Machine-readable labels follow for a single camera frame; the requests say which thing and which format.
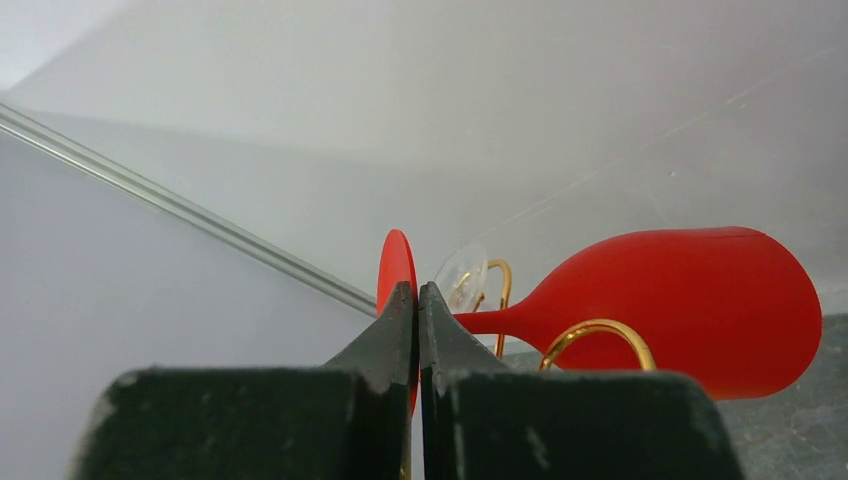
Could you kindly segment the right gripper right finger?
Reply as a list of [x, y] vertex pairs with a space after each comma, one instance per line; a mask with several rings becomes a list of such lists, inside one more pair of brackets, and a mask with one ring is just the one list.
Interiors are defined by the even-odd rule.
[[507, 367], [434, 283], [418, 300], [428, 479], [740, 479], [715, 404], [672, 373]]

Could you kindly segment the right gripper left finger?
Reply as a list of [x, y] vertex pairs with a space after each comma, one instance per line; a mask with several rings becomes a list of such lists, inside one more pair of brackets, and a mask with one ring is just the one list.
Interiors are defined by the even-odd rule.
[[416, 295], [317, 367], [119, 375], [95, 402], [73, 479], [407, 479], [418, 369]]

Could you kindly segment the clear glass back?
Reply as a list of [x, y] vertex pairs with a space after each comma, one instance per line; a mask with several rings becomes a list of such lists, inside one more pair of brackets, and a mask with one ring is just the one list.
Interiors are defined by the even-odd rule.
[[488, 254], [478, 242], [455, 250], [435, 276], [448, 309], [453, 314], [473, 312], [483, 295]]

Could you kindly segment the red wine glass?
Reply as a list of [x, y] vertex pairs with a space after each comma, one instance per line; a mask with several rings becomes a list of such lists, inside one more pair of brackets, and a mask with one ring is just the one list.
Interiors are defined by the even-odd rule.
[[[577, 276], [568, 301], [575, 320], [608, 318], [632, 327], [652, 351], [655, 370], [687, 375], [715, 400], [778, 393], [804, 374], [819, 349], [823, 315], [813, 282], [786, 247], [761, 231], [638, 231], [566, 260]], [[473, 312], [526, 298], [512, 302], [511, 288], [509, 264], [488, 256]], [[604, 333], [577, 341], [551, 368], [641, 370], [625, 342]]]

